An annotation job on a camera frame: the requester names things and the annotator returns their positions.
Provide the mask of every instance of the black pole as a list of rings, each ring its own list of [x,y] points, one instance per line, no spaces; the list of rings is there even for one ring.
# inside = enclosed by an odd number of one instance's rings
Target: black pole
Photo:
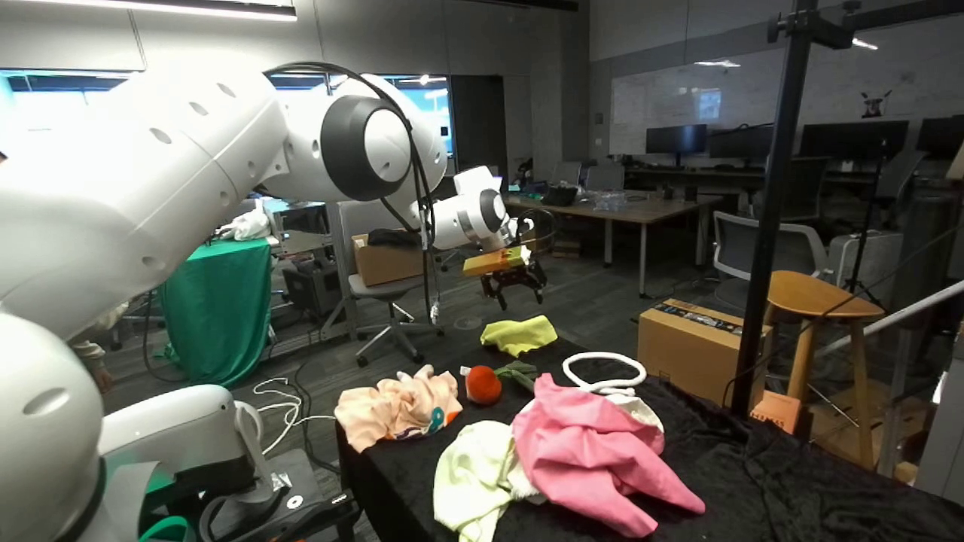
[[[744,309],[744,334],[742,334],[742,356],[739,371],[733,382],[733,403],[729,409],[735,417],[751,413],[751,394],[757,379],[757,350],[762,334],[762,317],[766,317],[766,295],[770,289],[770,267],[774,267],[774,242],[781,230],[781,201],[784,188],[789,180],[789,161],[793,161],[793,140],[796,125],[801,111],[805,96],[805,78],[806,78],[806,59],[810,59],[810,22],[816,18],[816,0],[796,0],[796,12],[781,18],[774,31],[784,31],[789,36],[787,45],[787,67],[784,67],[784,90],[777,101],[777,125],[770,140],[770,161],[766,173],[766,198],[762,198],[762,218],[757,232],[757,250],[754,250],[754,275],[751,275],[751,292],[748,292],[748,309]]]

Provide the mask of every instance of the floor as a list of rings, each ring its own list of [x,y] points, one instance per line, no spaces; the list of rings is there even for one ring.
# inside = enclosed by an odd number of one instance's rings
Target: floor
[[[466,279],[458,270],[444,270],[438,299],[445,334],[417,337],[417,345],[425,353],[425,362],[435,368],[471,364],[471,357],[453,356],[460,353],[455,345],[463,339],[478,339],[478,329],[493,320],[527,320],[541,313],[551,320],[560,337],[583,350],[612,350],[636,356],[637,313],[664,299],[688,299],[710,306],[726,306],[729,313],[742,313],[744,284],[717,278],[714,270],[693,265],[693,224],[688,224],[688,218],[651,230],[646,295],[636,292],[637,243],[632,230],[616,227],[615,263],[609,267],[603,265],[598,230],[588,224],[569,224],[566,230],[560,230],[560,235],[579,235],[582,250],[579,255],[541,253],[541,267],[547,275],[541,305],[531,289],[513,286],[507,289],[508,306],[500,309],[500,305],[488,299],[476,279]],[[131,326],[119,337],[119,350],[107,353],[105,357],[105,368],[115,379],[115,384],[105,393],[107,413],[128,407],[140,399],[152,399],[159,393],[188,384],[179,375],[179,371],[161,362],[161,329],[143,331]],[[784,357],[777,364],[784,368],[770,368],[774,384],[781,384],[781,372],[787,372],[789,368],[793,339],[793,331],[777,339],[777,353]],[[252,407],[269,407],[278,403],[278,399],[259,394],[257,384],[275,375],[287,375],[287,382],[297,382],[309,394],[309,417],[326,417],[333,409],[336,394],[344,388],[372,384],[375,379],[394,375],[396,371],[417,371],[417,364],[403,357],[396,350],[390,350],[390,342],[380,345],[368,368],[357,368],[353,362],[353,353],[356,342],[350,337],[341,337],[284,357],[269,357],[243,382],[233,384],[233,394],[238,402],[250,402]],[[870,372],[881,382],[889,379],[892,368],[892,356],[885,353],[885,339],[875,339],[870,353]],[[841,364],[829,362],[816,368],[812,375],[816,382],[831,388],[833,382],[846,379],[846,371],[841,372]],[[261,447],[269,447],[269,440],[275,440],[281,432],[281,409],[266,413]],[[323,462],[333,462],[333,432],[326,419],[309,421],[303,434],[290,432],[275,453],[303,447],[303,438]],[[356,533],[360,542],[375,542],[363,518],[357,520]]]

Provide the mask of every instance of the monitor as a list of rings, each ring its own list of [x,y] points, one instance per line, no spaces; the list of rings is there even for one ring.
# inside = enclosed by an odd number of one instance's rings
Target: monitor
[[[904,140],[907,120],[806,125],[801,134],[801,156],[870,164],[896,156]]]
[[[770,154],[774,126],[710,130],[709,150],[714,161],[742,161],[744,169],[762,167]]]
[[[932,161],[953,161],[962,141],[964,141],[964,113],[924,116],[922,134],[915,137],[915,150],[924,150]]]
[[[674,167],[685,167],[685,156],[704,150],[704,125],[688,125],[688,126],[651,126],[644,130],[644,154],[669,154],[674,156]]]

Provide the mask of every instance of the stool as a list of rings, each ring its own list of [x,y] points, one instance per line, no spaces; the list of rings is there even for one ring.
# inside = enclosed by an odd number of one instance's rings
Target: stool
[[[872,466],[870,447],[870,399],[868,399],[868,353],[864,353],[864,322],[881,317],[881,306],[855,299],[852,292],[822,284],[798,270],[774,270],[769,292],[769,320],[770,309],[801,320],[801,334],[796,339],[793,371],[787,394],[805,402],[810,384],[810,362],[816,345],[816,331],[822,322],[846,322],[852,339],[852,403],[857,421],[857,464]]]

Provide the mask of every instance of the green cloth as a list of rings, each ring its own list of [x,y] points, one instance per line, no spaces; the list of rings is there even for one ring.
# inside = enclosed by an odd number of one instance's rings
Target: green cloth
[[[190,382],[238,382],[261,357],[269,337],[269,242],[201,243],[159,286],[159,306]]]
[[[513,357],[541,350],[556,339],[555,326],[546,317],[533,320],[500,320],[481,329],[478,342],[496,345],[508,353]]]

